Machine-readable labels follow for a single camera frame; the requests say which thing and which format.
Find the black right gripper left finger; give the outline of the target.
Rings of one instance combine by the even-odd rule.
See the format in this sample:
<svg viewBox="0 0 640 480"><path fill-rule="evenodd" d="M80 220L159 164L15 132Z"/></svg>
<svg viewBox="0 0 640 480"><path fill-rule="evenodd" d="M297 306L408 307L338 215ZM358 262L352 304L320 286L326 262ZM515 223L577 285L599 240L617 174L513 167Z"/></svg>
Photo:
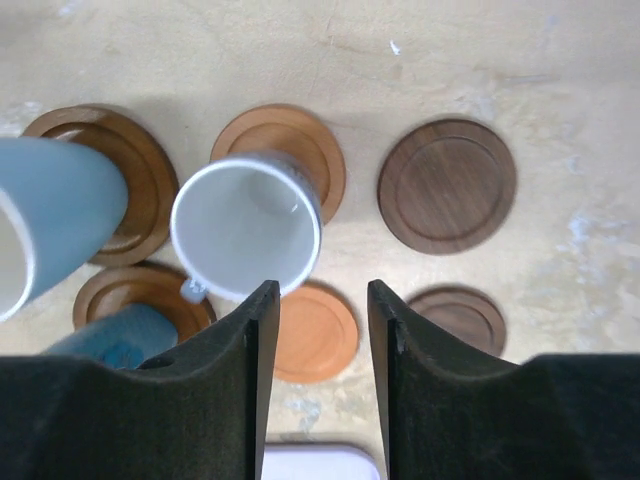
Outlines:
<svg viewBox="0 0 640 480"><path fill-rule="evenodd" d="M136 369L1 360L5 479L257 479L280 317L277 282Z"/></svg>

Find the ringed brown wooden coaster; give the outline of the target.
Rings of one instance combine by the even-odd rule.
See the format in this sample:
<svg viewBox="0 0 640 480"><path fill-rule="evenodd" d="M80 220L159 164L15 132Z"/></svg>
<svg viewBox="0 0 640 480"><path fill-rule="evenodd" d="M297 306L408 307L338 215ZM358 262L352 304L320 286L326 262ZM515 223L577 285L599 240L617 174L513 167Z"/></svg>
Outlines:
<svg viewBox="0 0 640 480"><path fill-rule="evenodd" d="M143 126L106 106L84 104L51 110L23 134L85 145L108 157L123 175L129 190L126 214L92 264L134 265L166 243L179 182L164 149Z"/></svg>

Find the large light blue mug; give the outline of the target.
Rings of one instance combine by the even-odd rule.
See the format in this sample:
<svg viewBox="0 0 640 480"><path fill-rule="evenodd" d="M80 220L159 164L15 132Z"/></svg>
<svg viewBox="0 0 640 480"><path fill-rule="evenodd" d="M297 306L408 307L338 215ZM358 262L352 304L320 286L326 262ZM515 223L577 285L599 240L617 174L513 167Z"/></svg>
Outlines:
<svg viewBox="0 0 640 480"><path fill-rule="evenodd" d="M105 155L83 145L1 141L1 318L65 280L110 240L128 188Z"/></svg>

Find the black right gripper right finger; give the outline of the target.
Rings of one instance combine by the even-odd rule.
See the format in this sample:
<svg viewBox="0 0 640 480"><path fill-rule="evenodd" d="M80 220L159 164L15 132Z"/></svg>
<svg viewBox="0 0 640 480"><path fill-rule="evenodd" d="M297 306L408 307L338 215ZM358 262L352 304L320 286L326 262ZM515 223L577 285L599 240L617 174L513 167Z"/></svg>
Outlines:
<svg viewBox="0 0 640 480"><path fill-rule="evenodd" d="M544 354L513 364L368 285L391 479L635 479L637 354Z"/></svg>

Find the light wooden coaster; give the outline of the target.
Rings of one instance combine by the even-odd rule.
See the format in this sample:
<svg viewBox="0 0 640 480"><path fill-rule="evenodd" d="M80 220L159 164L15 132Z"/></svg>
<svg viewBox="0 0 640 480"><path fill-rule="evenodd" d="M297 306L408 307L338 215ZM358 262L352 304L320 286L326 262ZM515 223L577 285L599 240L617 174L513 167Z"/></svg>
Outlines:
<svg viewBox="0 0 640 480"><path fill-rule="evenodd" d="M318 195L322 219L329 222L346 188L344 156L330 129L316 115L297 106L259 106L241 113L221 131L210 160L264 150L285 152L303 166Z"/></svg>
<svg viewBox="0 0 640 480"><path fill-rule="evenodd" d="M274 375L298 384L329 380L353 361L359 340L346 299L326 284L307 282L281 301Z"/></svg>

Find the white mug grey-blue handle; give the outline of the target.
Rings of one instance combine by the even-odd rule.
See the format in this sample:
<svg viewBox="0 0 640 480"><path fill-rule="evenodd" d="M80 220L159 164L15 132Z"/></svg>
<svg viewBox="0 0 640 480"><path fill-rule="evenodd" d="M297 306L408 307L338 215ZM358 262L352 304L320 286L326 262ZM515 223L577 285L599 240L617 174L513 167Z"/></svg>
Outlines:
<svg viewBox="0 0 640 480"><path fill-rule="evenodd" d="M319 257L323 220L302 163L280 150L233 153L196 172L179 190L170 236L187 278L181 295L244 301L266 280L287 295Z"/></svg>

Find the dark walnut coaster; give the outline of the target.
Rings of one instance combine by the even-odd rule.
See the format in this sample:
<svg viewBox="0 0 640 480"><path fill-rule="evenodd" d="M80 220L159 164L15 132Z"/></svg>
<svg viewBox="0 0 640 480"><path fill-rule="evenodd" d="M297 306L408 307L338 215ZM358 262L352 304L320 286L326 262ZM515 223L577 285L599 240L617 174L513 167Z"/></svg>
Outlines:
<svg viewBox="0 0 640 480"><path fill-rule="evenodd" d="M438 285L407 301L409 307L456 336L494 357L507 340L507 323L498 305L484 292L463 285Z"/></svg>
<svg viewBox="0 0 640 480"><path fill-rule="evenodd" d="M385 226L407 247L452 255L503 224L518 186L513 155L489 127L444 118L416 127L384 160L377 185Z"/></svg>

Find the white mug blue handle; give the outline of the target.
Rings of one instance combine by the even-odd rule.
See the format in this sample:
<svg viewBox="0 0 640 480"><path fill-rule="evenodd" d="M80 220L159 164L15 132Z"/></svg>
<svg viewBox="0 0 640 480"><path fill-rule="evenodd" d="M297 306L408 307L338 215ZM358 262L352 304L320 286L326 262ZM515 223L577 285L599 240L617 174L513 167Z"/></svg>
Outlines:
<svg viewBox="0 0 640 480"><path fill-rule="evenodd" d="M144 304L87 323L43 351L44 355L75 355L116 369L134 369L175 347L178 332L161 313Z"/></svg>

